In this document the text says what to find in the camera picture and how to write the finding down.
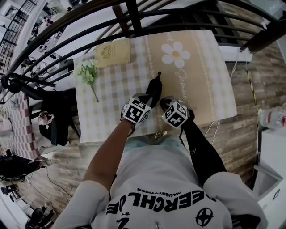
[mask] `chair leg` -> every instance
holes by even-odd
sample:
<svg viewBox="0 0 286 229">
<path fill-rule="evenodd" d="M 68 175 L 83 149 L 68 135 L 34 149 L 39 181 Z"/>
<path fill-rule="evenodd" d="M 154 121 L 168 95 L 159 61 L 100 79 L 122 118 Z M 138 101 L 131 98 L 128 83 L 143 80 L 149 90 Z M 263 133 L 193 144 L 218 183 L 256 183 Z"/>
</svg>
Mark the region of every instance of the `chair leg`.
<svg viewBox="0 0 286 229">
<path fill-rule="evenodd" d="M 78 135 L 78 137 L 80 138 L 80 134 L 78 133 L 75 124 L 73 123 L 73 120 L 71 119 L 71 123 L 70 123 L 72 129 L 76 132 L 76 134 Z"/>
</svg>

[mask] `red checkered tablecloth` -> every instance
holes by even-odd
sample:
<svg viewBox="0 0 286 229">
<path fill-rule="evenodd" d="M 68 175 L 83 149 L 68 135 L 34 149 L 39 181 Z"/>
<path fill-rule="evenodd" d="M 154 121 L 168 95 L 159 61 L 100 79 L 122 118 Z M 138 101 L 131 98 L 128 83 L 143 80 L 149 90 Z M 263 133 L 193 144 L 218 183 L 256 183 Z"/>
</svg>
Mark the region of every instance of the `red checkered tablecloth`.
<svg viewBox="0 0 286 229">
<path fill-rule="evenodd" d="M 32 131 L 27 96 L 19 92 L 3 106 L 4 130 L 13 130 L 13 135 L 4 139 L 13 154 L 35 160 L 40 156 Z"/>
</svg>

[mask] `checkered tablecloth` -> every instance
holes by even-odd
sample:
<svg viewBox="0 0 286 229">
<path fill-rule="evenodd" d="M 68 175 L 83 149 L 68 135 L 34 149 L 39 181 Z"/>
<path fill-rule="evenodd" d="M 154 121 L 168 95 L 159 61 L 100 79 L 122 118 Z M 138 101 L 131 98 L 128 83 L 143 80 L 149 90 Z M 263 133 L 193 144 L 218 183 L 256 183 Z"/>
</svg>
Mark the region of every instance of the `checkered tablecloth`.
<svg viewBox="0 0 286 229">
<path fill-rule="evenodd" d="M 211 120 L 208 122 L 235 116 L 236 104 L 229 74 L 213 33 L 207 30 L 182 32 L 191 32 L 200 50 L 211 106 Z M 130 39 L 130 64 L 99 69 L 94 85 L 99 103 L 90 86 L 83 83 L 80 77 L 76 78 L 81 143 L 106 140 L 118 125 L 124 104 L 134 94 L 146 92 L 150 80 L 157 73 L 153 69 L 156 63 L 150 54 L 147 38 Z M 87 53 L 75 59 L 74 65 L 76 67 L 82 61 L 93 58 L 94 53 Z M 162 131 L 161 115 L 162 111 L 157 105 L 145 122 L 136 127 L 132 136 Z"/>
<path fill-rule="evenodd" d="M 13 131 L 12 136 L 4 138 L 6 147 L 18 156 L 37 159 L 40 154 L 32 131 L 27 96 L 22 92 L 15 94 L 4 104 L 3 116 L 4 130 Z"/>
</svg>

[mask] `black arm sleeve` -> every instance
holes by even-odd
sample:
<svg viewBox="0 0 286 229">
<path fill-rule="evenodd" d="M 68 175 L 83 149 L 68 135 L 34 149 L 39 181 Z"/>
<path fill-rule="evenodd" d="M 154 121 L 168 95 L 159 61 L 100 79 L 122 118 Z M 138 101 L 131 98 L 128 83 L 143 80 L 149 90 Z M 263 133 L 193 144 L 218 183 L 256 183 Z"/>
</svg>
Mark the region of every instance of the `black arm sleeve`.
<svg viewBox="0 0 286 229">
<path fill-rule="evenodd" d="M 227 171 L 214 147 L 204 137 L 191 118 L 188 118 L 183 124 L 182 129 L 185 131 L 193 167 L 201 186 L 215 173 Z"/>
</svg>

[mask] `metal railing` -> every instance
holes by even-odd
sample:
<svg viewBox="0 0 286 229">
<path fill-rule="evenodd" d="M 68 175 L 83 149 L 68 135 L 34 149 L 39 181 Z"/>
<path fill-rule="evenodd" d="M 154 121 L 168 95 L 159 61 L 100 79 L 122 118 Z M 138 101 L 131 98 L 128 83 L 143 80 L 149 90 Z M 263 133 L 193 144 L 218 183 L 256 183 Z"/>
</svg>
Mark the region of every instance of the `metal railing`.
<svg viewBox="0 0 286 229">
<path fill-rule="evenodd" d="M 6 28 L 3 39 L 0 42 L 0 63 L 3 63 L 1 64 L 0 74 L 5 74 L 8 70 L 18 37 L 37 2 L 38 0 L 26 0 Z"/>
<path fill-rule="evenodd" d="M 161 0 L 156 0 L 155 2 L 152 2 L 149 5 L 155 5 Z M 236 41 L 246 41 L 245 43 L 238 43 L 236 46 L 239 46 L 241 50 L 244 50 L 246 48 L 249 48 L 251 52 L 257 52 L 264 47 L 268 46 L 271 44 L 273 41 L 277 40 L 284 34 L 286 34 L 286 21 L 279 21 L 273 16 L 269 15 L 267 12 L 257 8 L 254 5 L 242 2 L 240 0 L 205 0 L 201 1 L 199 3 L 193 4 L 190 7 L 187 8 L 174 8 L 174 9 L 160 9 L 163 6 L 166 6 L 169 3 L 174 2 L 175 0 L 169 0 L 168 2 L 163 3 L 161 6 L 156 7 L 153 10 L 150 11 L 145 11 L 149 7 L 144 7 L 144 9 L 141 9 L 140 11 L 138 10 L 138 6 L 142 5 L 143 3 L 146 3 L 147 0 L 143 0 L 142 2 L 136 4 L 135 0 L 93 0 L 90 1 L 74 10 L 71 12 L 67 13 L 63 17 L 61 17 L 59 20 L 51 24 L 47 29 L 45 29 L 43 32 L 41 32 L 22 52 L 21 54 L 17 57 L 17 59 L 14 61 L 14 63 L 10 66 L 10 68 L 7 71 L 6 78 L 5 78 L 5 84 L 6 88 L 8 85 L 8 81 L 10 83 L 12 82 L 15 87 L 18 87 L 19 90 L 23 91 L 24 93 L 28 94 L 29 96 L 34 96 L 37 98 L 40 98 L 41 96 L 39 95 L 38 91 L 31 87 L 30 85 L 27 85 L 24 82 L 24 77 L 25 74 L 32 69 L 36 64 L 41 62 L 43 59 L 54 53 L 56 50 L 62 48 L 63 46 L 77 40 L 78 38 L 81 38 L 91 32 L 94 32 L 96 30 L 102 29 L 107 27 L 105 30 L 104 34 L 107 34 L 114 25 L 119 24 L 120 28 L 122 29 L 122 32 L 115 34 L 115 32 L 118 30 L 113 30 L 107 37 L 103 37 L 101 35 L 97 40 L 94 42 L 91 42 L 89 44 L 86 44 L 80 48 L 77 48 L 75 50 L 72 50 L 70 53 L 58 58 L 36 74 L 34 74 L 32 77 L 36 77 L 38 79 L 39 76 L 44 74 L 48 69 L 51 67 L 55 66 L 56 64 L 70 58 L 71 56 L 80 53 L 85 50 L 89 50 L 90 48 L 95 47 L 96 45 L 112 41 L 114 39 L 126 37 L 126 38 L 131 38 L 131 37 L 136 37 L 136 36 L 143 36 L 146 34 L 150 33 L 158 33 L 160 31 L 172 31 L 172 30 L 185 30 L 187 28 L 189 29 L 201 29 L 206 28 L 206 29 L 211 29 L 214 31 L 214 35 L 217 39 L 232 39 Z M 248 10 L 252 13 L 255 13 L 256 15 L 259 15 L 268 21 L 270 23 L 267 26 L 267 29 L 264 29 L 262 25 L 259 23 L 252 21 L 250 19 L 247 19 L 245 17 L 239 17 L 237 15 L 225 13 L 225 12 L 218 12 L 214 10 L 206 10 L 206 9 L 201 9 L 200 7 L 206 6 L 207 4 L 213 4 L 217 2 L 224 2 L 228 4 L 232 4 L 237 7 L 244 8 L 245 10 Z M 126 3 L 128 12 L 123 13 L 120 9 L 119 4 L 120 3 Z M 25 60 L 26 57 L 28 57 L 37 47 L 39 47 L 41 44 L 43 44 L 48 38 L 50 38 L 52 35 L 57 33 L 58 31 L 62 30 L 66 26 L 70 25 L 71 23 L 91 14 L 96 11 L 99 11 L 101 9 L 107 8 L 107 7 L 113 7 L 114 13 L 116 15 L 116 19 L 109 20 L 106 22 L 103 22 L 101 24 L 95 25 L 91 28 L 88 28 L 72 37 L 69 39 L 63 41 L 62 43 L 56 45 L 49 51 L 47 51 L 44 55 L 42 55 L 36 62 L 34 62 L 31 66 L 29 66 L 22 74 L 21 76 L 12 76 L 12 73 L 18 68 L 18 66 L 21 65 L 21 63 Z M 232 25 L 221 25 L 221 24 L 215 24 L 215 23 L 204 23 L 201 21 L 195 21 L 195 22 L 182 22 L 182 23 L 172 23 L 172 24 L 163 24 L 160 25 L 158 23 L 153 23 L 147 27 L 142 27 L 141 25 L 141 19 L 145 17 L 150 17 L 150 16 L 155 16 L 155 15 L 176 15 L 176 14 L 182 14 L 182 13 L 195 13 L 198 15 L 212 15 L 212 16 L 218 16 L 222 18 L 232 18 L 236 19 L 239 21 L 243 21 L 246 23 L 249 23 L 251 25 L 257 26 L 257 28 L 260 29 L 260 32 L 254 32 L 252 30 L 248 29 L 242 29 L 239 27 L 235 27 Z M 227 35 L 227 34 L 221 34 L 217 33 L 215 34 L 215 31 L 217 29 L 225 30 L 225 31 L 233 31 L 233 35 Z M 253 35 L 252 38 L 242 38 L 239 36 L 238 33 L 234 32 L 244 32 Z M 72 60 L 69 60 L 69 64 L 59 68 L 56 73 L 60 73 L 66 69 L 71 69 L 73 65 Z M 51 73 L 48 76 L 41 77 L 39 80 L 46 82 L 49 78 L 51 78 L 53 75 L 56 74 Z M 53 80 L 53 83 L 56 81 L 59 81 L 66 77 L 68 74 L 64 74 L 64 76 L 61 76 L 55 80 Z"/>
</svg>

